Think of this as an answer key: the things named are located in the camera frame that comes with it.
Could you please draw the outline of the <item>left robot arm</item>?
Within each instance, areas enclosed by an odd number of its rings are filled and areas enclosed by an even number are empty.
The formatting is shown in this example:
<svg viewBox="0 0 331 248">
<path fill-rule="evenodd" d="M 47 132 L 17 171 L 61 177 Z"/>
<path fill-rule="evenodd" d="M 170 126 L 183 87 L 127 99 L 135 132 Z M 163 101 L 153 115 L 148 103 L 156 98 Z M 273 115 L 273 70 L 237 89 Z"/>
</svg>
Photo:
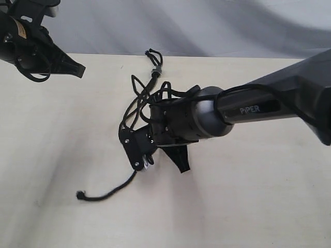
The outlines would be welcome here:
<svg viewBox="0 0 331 248">
<path fill-rule="evenodd" d="M 29 80 L 42 83 L 52 74 L 81 78 L 85 67 L 60 49 L 42 25 L 55 17 L 60 1 L 2 1 L 1 60 L 13 64 Z"/>
</svg>

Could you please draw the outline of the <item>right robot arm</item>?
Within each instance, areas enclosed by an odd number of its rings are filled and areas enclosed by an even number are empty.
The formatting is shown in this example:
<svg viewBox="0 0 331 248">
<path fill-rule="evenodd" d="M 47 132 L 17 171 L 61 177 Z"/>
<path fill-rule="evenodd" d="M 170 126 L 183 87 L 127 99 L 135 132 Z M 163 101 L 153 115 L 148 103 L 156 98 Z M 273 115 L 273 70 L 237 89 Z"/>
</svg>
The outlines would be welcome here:
<svg viewBox="0 0 331 248">
<path fill-rule="evenodd" d="M 189 144 L 225 136 L 237 123 L 298 117 L 330 145 L 330 51 L 229 89 L 164 88 L 148 105 L 155 144 L 181 173 L 190 169 Z"/>
</svg>

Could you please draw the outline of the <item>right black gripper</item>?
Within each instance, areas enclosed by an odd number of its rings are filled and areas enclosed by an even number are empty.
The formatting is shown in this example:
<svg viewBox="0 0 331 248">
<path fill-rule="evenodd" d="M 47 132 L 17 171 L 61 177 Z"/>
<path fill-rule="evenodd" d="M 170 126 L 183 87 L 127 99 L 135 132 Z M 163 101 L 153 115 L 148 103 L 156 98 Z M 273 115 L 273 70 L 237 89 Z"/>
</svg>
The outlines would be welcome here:
<svg viewBox="0 0 331 248">
<path fill-rule="evenodd" d="M 165 128 L 154 130 L 152 124 L 147 124 L 145 128 L 147 129 L 145 136 L 153 148 L 162 149 L 181 173 L 190 170 L 187 146 L 197 143 L 199 140 L 188 140 L 175 136 Z"/>
</svg>

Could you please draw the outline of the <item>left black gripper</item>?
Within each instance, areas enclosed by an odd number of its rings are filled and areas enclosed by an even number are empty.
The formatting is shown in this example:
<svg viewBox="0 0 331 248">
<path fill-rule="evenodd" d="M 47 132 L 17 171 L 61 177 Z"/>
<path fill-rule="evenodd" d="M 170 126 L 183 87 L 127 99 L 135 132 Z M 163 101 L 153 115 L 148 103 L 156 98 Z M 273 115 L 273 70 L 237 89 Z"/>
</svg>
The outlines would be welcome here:
<svg viewBox="0 0 331 248">
<path fill-rule="evenodd" d="M 63 74 L 82 78 L 86 67 L 64 53 L 41 25 L 5 23 L 5 62 L 23 75 Z"/>
</svg>

